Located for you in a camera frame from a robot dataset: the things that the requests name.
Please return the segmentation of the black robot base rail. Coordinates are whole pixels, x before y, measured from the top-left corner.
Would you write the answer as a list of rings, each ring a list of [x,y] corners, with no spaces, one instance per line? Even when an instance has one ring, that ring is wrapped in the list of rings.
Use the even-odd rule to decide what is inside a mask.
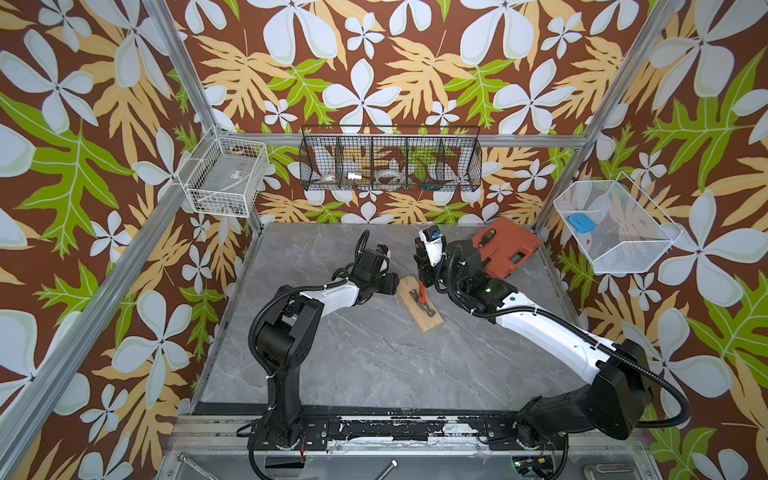
[[[308,407],[298,437],[286,442],[265,430],[251,438],[261,414],[181,417],[168,447],[203,454],[246,454],[300,458],[341,455],[405,456],[542,456],[558,453],[566,443],[591,447],[597,432],[556,433],[524,440],[509,412],[396,411]]]

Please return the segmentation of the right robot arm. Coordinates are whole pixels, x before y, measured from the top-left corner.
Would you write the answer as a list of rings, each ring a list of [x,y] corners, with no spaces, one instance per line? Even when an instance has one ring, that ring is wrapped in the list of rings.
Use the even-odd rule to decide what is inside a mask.
[[[469,240],[419,237],[415,248],[425,287],[476,318],[522,335],[583,381],[570,392],[534,397],[514,413],[512,438],[522,447],[534,449],[554,436],[592,430],[625,440],[636,428],[671,428],[690,419],[685,395],[651,370],[638,343],[594,335],[488,275]]]

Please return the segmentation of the wooden block with nails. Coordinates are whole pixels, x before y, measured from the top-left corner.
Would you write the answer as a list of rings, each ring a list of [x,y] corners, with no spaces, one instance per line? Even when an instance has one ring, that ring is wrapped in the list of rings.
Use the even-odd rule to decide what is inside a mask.
[[[426,334],[444,324],[434,304],[427,298],[421,282],[409,275],[399,280],[397,294],[420,333]]]

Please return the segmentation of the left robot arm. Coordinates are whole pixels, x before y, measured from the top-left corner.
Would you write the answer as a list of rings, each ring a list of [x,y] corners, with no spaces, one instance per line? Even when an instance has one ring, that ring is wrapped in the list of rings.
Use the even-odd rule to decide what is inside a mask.
[[[256,314],[247,346],[266,373],[267,411],[250,437],[292,447],[302,430],[300,367],[313,346],[320,320],[366,303],[376,294],[397,292],[399,276],[390,270],[390,249],[367,247],[370,232],[356,243],[353,261],[334,271],[321,285],[280,287]]]

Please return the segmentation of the red black claw hammer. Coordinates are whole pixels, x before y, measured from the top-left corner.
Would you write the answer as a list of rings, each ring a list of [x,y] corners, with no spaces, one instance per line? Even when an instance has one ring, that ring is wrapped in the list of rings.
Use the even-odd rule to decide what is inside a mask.
[[[428,318],[433,318],[436,315],[436,311],[430,306],[427,300],[426,287],[421,280],[418,281],[418,287],[411,290],[409,295],[417,306],[426,313]]]

